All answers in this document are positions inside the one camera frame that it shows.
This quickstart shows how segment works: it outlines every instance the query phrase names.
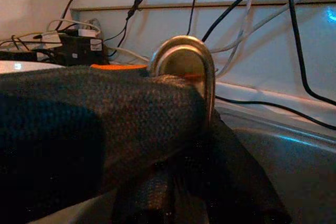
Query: electronic device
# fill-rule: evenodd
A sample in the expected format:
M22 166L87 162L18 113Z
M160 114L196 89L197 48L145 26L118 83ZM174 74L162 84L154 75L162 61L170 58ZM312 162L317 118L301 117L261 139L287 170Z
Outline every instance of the electronic device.
M53 49L55 62L62 66L106 65L102 39L60 35L61 47Z

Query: dark woven fabric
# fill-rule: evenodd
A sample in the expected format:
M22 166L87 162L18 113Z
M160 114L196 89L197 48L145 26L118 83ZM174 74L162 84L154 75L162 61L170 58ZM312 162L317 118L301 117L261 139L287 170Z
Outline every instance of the dark woven fabric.
M81 202L192 144L203 99L180 79L143 75L73 67L1 76L3 219Z
M217 112L209 132L193 142L170 162L184 191L206 203L210 224L291 223L264 170ZM187 207L193 212L193 204Z
M118 187L117 223L170 223L176 212L187 213L178 223L199 223L196 198L210 224L289 223L264 170L218 114L201 132L204 110L182 80L142 70L2 75L2 220L24 223Z
M210 224L291 222L264 170L218 113L208 132L190 137L192 146L159 163L163 171L151 176L146 173L120 188L112 223L202 224L207 219ZM155 218L167 212L174 215L168 220Z
M118 190L112 223L175 223L174 181L164 163L157 163Z

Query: white label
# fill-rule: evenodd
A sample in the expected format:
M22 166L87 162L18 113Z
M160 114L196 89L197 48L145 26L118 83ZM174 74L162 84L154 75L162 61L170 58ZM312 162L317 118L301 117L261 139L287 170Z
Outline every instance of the white label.
M50 49L54 47L61 47L62 43L58 36L57 31L48 31L42 34L42 41L43 42L59 42L59 44L45 44L45 48Z
M103 43L101 39L91 39L91 51L102 51Z
M88 29L78 29L78 36L95 38L97 36L97 32Z

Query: cable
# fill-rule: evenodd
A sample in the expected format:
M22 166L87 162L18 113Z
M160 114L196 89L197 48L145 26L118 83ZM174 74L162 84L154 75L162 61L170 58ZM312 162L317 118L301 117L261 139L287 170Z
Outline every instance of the cable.
M289 9L289 4L284 5L281 7L278 11L275 13L271 14L270 16L264 18L261 20L259 23L257 23L251 31L247 32L246 34L242 35L239 39L235 40L231 44L227 45L226 47L219 48L219 49L212 49L210 50L211 53L217 53L217 52L225 52L229 51L230 49L234 48L236 45L238 45L240 42L242 42L244 39L248 38L252 33L254 33L256 30L258 30L260 27L262 27L264 24L268 23L275 17L279 16L281 13L285 12L286 10Z
M56 21L69 22L69 23L74 23L74 24L90 26L90 27L96 29L98 31L98 33L101 33L101 30L98 26L95 26L95 25L90 24L90 23L80 22L80 21L76 21L76 20L69 20L69 19L64 19L64 18L52 20L47 26L47 31L50 31L50 25L52 23L56 22Z
M211 25L209 30L205 33L202 41L205 42L209 35L212 33L212 31L216 28L216 26L243 0L236 0L234 1L228 9L226 9L216 20L215 22Z
M244 104L244 105L247 105L247 104L259 104L259 105L267 105L267 106L273 106L273 107L276 107L276 108L280 108L280 109L283 109L283 110L287 110L289 112L292 112L296 115L299 115L311 122L314 122L316 124L319 124L323 127L326 127L328 129L331 129L331 130L336 130L336 126L334 125L331 125L331 124L328 124L328 123L323 123L315 118L312 118L306 114L303 114L297 110L294 110L294 109L291 109L289 107L286 107L286 106L283 106L283 105L280 105L280 104L276 104L276 103L271 103L271 102L261 102L261 101L237 101L237 100L231 100L231 99L227 99L227 98L223 98L223 97L219 97L216 95L216 98L219 99L219 100L222 100L222 101L225 101L225 102L229 102L229 103L235 103L235 104Z
M145 61L145 62L149 62L149 61L150 61L148 58L143 57L143 56L141 56L141 55L138 55L136 52L133 52L133 51L128 50L128 49L125 49L125 48L120 48L120 47L109 47L109 46L106 46L106 45L104 45L104 46L105 46L107 49L110 49L110 50L120 51L120 52L125 52L125 53L127 53L127 54L129 54L129 55L132 55L132 56L134 56L134 57L136 57L136 58L138 58L138 59L140 59L140 60L143 60L143 61Z
M249 14L249 12L250 12L250 10L251 10L252 1L253 1L253 0L248 0L248 1L247 1L244 21L243 21L243 23L242 23L242 25L241 25L241 27L240 27L240 31L239 31L239 33L238 33L238 37L237 37L237 39L239 39L240 36L242 36L242 35L244 34L245 28L246 28L246 26L247 26L247 24L248 24L248 14ZM223 66L223 68L221 69L221 71L216 75L216 78L217 78L217 79L218 79L218 78L221 78L221 77L224 76L224 74L226 73L226 70L229 68L229 66L230 66L230 64L231 64L231 62L232 62L232 60L234 59L234 56L235 56L236 51L237 51L237 49L238 49L238 46L239 46L239 45L237 44L237 45L234 47L234 49L232 50L232 52L231 52L229 58L227 59L227 62L225 63L225 65Z
M115 35L115 36L113 36L113 37L111 37L111 38L105 39L104 42L109 41L109 40L112 40L112 39L114 39L114 38L117 38L119 35L121 35L122 32L126 30L126 28L127 28L127 23L128 23L128 20L126 21L126 24L125 24L124 28L120 31L120 33L118 33L117 35Z
M58 64L56 57L55 57L55 52L48 50L48 49L33 49L32 51L34 52L39 52L41 54L47 55L49 58L48 60L52 63Z
M66 31L68 30L69 28L73 27L73 26L77 26L77 24L71 24L71 25L68 25L66 26L65 28L63 28L62 30L58 30L59 33L63 32L63 31Z
M14 39L15 35L12 35L11 39L12 39L12 42L14 43L14 46L16 47L17 50L21 51L21 49L19 48L19 46L17 45L15 39Z
M296 49L297 49L298 58L299 58L301 80L302 80L303 87L305 88L305 91L309 95L311 95L312 97L336 106L336 101L333 101L329 98L326 98L326 97L323 97L319 94L316 94L309 87L308 80L307 80L306 67L305 67L305 63L304 63L305 61L304 61L303 52L302 52L300 31L299 31L299 26L298 26L298 21L297 21L297 17L296 17L296 11L295 11L295 1L294 0L288 0L288 1L289 1L290 17L291 17L293 32L294 32L294 37L295 37L295 44L296 44Z
M63 11L63 13L61 15L61 19L64 19L66 17L68 9L69 9L69 7L70 7L70 5L71 5L71 3L73 1L74 0L69 0L67 6L65 7L65 9L64 9L64 11ZM62 23L63 23L63 20L60 20L60 22L58 23L57 27L55 28L56 31L58 31L58 29L61 27Z
M139 10L139 11L141 10L141 9L139 8L139 5L142 3L142 1L143 1L143 0L134 0L134 4L133 4L133 6L131 7L131 9L130 9L130 10L128 11L128 13L127 13L127 18L126 18L126 23L125 23L124 28L121 30L120 33L118 33L117 35L115 35L115 36L113 36L113 37L111 37L111 38L108 38L108 39L104 40L104 42L106 42L106 41L108 41L108 40L111 40L111 39L114 39L114 38L118 37L120 34L124 33L123 36L122 36L122 38L121 38L121 40L119 41L119 43L118 43L118 45L117 45L117 47L120 47L120 45L123 43L123 41L125 40L125 37L126 37L128 20L129 20L131 17L133 17L133 15L135 14L135 12L136 12L137 10ZM113 55L116 54L116 52L117 52L117 51L115 50L111 55L108 55L108 56L109 56L109 57L112 57Z
M30 51L30 49L26 46L26 44L18 37L15 37L28 51Z
M196 0L193 0L193 5L192 5L192 7L191 7L191 12L190 12L190 19L189 19L189 25L188 25L188 32L187 32L186 35L189 35L189 34L190 34L190 31L191 31L191 25L192 25L192 22L193 22L193 15L194 15L195 3L196 3Z

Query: grey surface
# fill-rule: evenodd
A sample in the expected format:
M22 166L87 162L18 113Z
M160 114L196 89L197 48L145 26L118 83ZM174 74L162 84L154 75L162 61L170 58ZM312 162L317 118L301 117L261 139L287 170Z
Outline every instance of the grey surface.
M294 223L336 223L336 138L217 105L265 169Z

